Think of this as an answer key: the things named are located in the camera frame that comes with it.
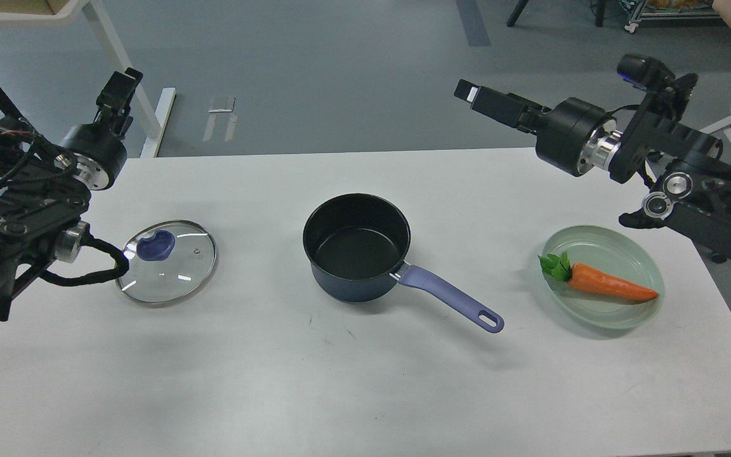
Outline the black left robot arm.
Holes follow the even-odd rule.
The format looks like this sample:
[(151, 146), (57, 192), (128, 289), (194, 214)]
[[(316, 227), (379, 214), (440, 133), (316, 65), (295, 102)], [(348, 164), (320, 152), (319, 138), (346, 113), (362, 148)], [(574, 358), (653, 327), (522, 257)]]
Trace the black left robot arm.
[(0, 95), (0, 322), (37, 279), (76, 287), (128, 272), (122, 251), (93, 237), (81, 217), (93, 191), (113, 186), (125, 165), (131, 101), (142, 79), (131, 67), (114, 72), (93, 121), (73, 127), (60, 145)]

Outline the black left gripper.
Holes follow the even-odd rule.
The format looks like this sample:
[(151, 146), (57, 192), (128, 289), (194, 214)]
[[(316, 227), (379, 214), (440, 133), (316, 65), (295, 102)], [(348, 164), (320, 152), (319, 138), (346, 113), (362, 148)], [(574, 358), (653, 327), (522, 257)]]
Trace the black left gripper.
[(70, 128), (60, 147), (77, 159), (76, 178), (90, 190), (107, 190), (128, 158), (125, 135), (133, 122), (131, 101), (144, 74), (136, 69), (114, 72), (96, 99), (92, 122)]

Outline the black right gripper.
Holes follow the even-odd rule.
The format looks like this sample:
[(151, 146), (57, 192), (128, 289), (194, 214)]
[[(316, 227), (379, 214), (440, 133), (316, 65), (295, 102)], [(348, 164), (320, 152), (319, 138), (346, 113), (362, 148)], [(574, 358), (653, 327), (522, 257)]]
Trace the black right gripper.
[(613, 120), (603, 108), (573, 96), (548, 108), (467, 80), (458, 81), (454, 96), (469, 103), (474, 112), (536, 136), (537, 156), (574, 177), (591, 170), (585, 148), (600, 136), (603, 125)]

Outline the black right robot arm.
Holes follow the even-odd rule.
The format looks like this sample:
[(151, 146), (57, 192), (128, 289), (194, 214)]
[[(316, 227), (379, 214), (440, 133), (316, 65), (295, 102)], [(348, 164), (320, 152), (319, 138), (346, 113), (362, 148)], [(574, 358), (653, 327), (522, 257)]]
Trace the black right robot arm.
[(648, 194), (621, 225), (667, 227), (731, 260), (731, 165), (717, 159), (719, 138), (682, 124), (695, 74), (675, 76), (650, 56), (624, 55), (618, 75), (645, 93), (621, 132), (611, 112), (577, 98), (545, 107), (513, 93), (460, 80), (454, 94), (493, 121), (536, 136), (537, 156), (572, 176), (592, 168), (624, 184), (646, 175), (648, 156), (670, 158), (647, 180)]

